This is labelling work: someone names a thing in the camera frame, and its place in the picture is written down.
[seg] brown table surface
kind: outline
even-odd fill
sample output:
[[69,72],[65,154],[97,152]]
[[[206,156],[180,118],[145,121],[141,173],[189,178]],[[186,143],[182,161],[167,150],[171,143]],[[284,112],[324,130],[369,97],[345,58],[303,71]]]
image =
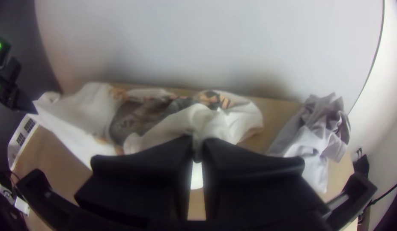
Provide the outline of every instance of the brown table surface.
[[[112,85],[124,89],[150,88],[150,86],[131,84]],[[165,89],[185,96],[197,93],[194,90]],[[272,143],[285,123],[301,107],[301,104],[267,98],[248,97],[248,99],[252,100],[261,110],[264,117],[264,131],[244,140],[238,146],[262,153]],[[20,177],[24,177],[33,169],[42,170],[54,191],[74,204],[77,204],[74,194],[92,174],[91,170],[80,162],[53,133],[43,127],[39,127],[26,144],[14,172]],[[339,194],[353,172],[348,154],[344,155],[340,163],[330,161],[327,193],[318,193],[323,201],[328,201]],[[191,191],[188,218],[205,219],[202,189]],[[32,231],[50,230],[33,211],[26,217],[26,223]],[[356,221],[348,227],[348,229],[350,228],[356,230]]]

